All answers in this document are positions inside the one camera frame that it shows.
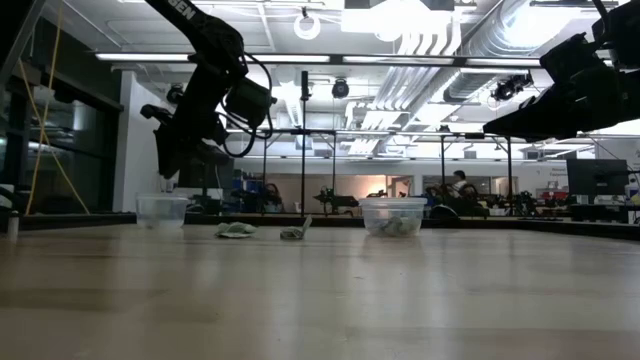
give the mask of plastic bowl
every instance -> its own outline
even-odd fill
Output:
[[[361,199],[364,226],[373,236],[416,236],[426,203],[424,198]]]
[[[136,198],[139,226],[154,229],[177,229],[184,225],[189,199],[180,194],[139,194]]]

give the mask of fluorescent light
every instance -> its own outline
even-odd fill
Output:
[[[391,131],[359,131],[359,130],[338,130],[339,135],[390,135]]]
[[[124,4],[143,4],[144,0],[118,0]],[[300,7],[306,6],[310,8],[322,8],[325,6],[324,2],[320,1],[228,1],[228,0],[192,0],[194,5],[219,5],[230,7],[247,7],[263,5],[266,7]]]
[[[345,64],[367,65],[405,65],[405,66],[445,66],[453,64],[449,57],[422,57],[422,56],[360,56],[348,55],[343,57]]]
[[[463,74],[519,74],[526,75],[529,73],[527,69],[485,69],[485,68],[460,68]]]
[[[534,58],[470,58],[465,63],[466,66],[511,66],[511,67],[540,67],[540,59]]]
[[[189,62],[188,54],[153,53],[97,53],[102,61],[115,62]]]
[[[269,63],[328,63],[329,55],[304,54],[262,54],[254,55],[258,61]],[[96,57],[102,61],[112,62],[172,62],[188,63],[189,54],[186,53],[97,53]],[[254,61],[247,57],[248,63]]]
[[[258,61],[263,63],[328,63],[329,55],[254,55]]]
[[[431,132],[398,131],[396,133],[396,135],[403,135],[403,136],[452,136],[453,133],[435,132],[435,131],[431,131]]]

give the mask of yellow cable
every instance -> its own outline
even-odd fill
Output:
[[[58,23],[57,23],[57,31],[56,31],[56,41],[55,41],[55,46],[53,48],[53,59],[52,59],[52,63],[51,63],[51,74],[49,75],[49,92],[53,91],[53,78],[54,78],[55,71],[56,71],[56,64],[57,64],[57,60],[58,60],[58,48],[59,48],[59,45],[60,45],[60,32],[61,32],[61,29],[62,29],[62,19],[63,19],[62,10],[63,10],[63,7],[64,7],[64,1],[61,0],[60,1],[60,7],[58,8]],[[33,98],[33,94],[31,93],[31,88],[29,86],[29,82],[27,81],[27,75],[26,75],[26,71],[24,70],[24,64],[22,63],[21,60],[18,61],[18,64],[20,65],[20,71],[22,73],[22,78],[24,79],[25,87],[27,89],[27,94],[29,95],[29,101],[31,102],[31,107],[33,108],[33,111],[34,111],[36,117],[38,118],[38,122],[40,123],[40,140],[39,140],[39,143],[38,143],[38,155],[36,157],[36,165],[35,165],[34,172],[33,172],[33,179],[31,180],[31,193],[29,194],[29,202],[27,203],[27,209],[26,209],[25,214],[28,215],[30,213],[30,211],[31,211],[31,205],[33,203],[33,198],[34,198],[34,194],[35,194],[35,190],[36,190],[36,184],[37,184],[38,169],[40,167],[40,157],[42,155],[42,141],[45,140],[47,145],[49,146],[49,150],[51,151],[51,155],[53,156],[53,159],[55,160],[56,164],[58,165],[58,168],[60,169],[60,172],[62,173],[62,176],[67,181],[67,184],[69,184],[69,187],[71,188],[71,191],[73,192],[75,197],[78,199],[78,201],[80,202],[80,204],[84,208],[84,211],[87,213],[87,215],[90,215],[89,209],[87,209],[87,206],[82,201],[82,198],[80,197],[80,195],[76,191],[75,187],[71,183],[71,180],[67,176],[67,173],[64,171],[64,168],[62,167],[62,164],[58,160],[58,157],[56,156],[55,152],[53,152],[53,149],[51,148],[51,143],[49,142],[49,137],[47,136],[46,132],[44,131],[45,130],[45,123],[46,123],[47,118],[49,116],[49,103],[50,103],[51,97],[50,96],[47,97],[47,101],[46,101],[45,108],[44,108],[44,116],[40,117],[40,112],[38,111],[38,107],[36,106],[36,102],[35,102],[35,100]]]

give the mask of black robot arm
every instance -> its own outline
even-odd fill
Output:
[[[232,154],[227,150],[231,156],[246,155],[265,117],[271,127],[269,108],[275,99],[271,97],[269,73],[269,89],[246,78],[248,67],[240,33],[223,20],[205,14],[191,1],[145,1],[189,39],[195,50],[189,60],[197,65],[184,94],[172,97],[179,99],[174,114],[153,106],[145,106],[141,111],[145,117],[154,117],[161,123],[154,132],[160,174],[170,178],[194,157],[209,161],[210,152],[214,150],[203,146],[202,139],[214,140],[226,150],[228,133],[219,116],[227,117],[230,124],[251,135],[249,146],[241,153]],[[226,115],[216,112],[219,104]],[[269,130],[261,138],[270,135]]]
[[[595,41],[576,34],[540,58],[554,84],[520,108],[484,126],[486,133],[539,141],[566,139],[640,118],[640,1],[606,12],[592,26]],[[597,50],[609,50],[607,67]]]

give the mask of wooden table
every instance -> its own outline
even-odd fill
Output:
[[[0,358],[638,359],[640,247],[423,230],[22,233],[0,247]]]

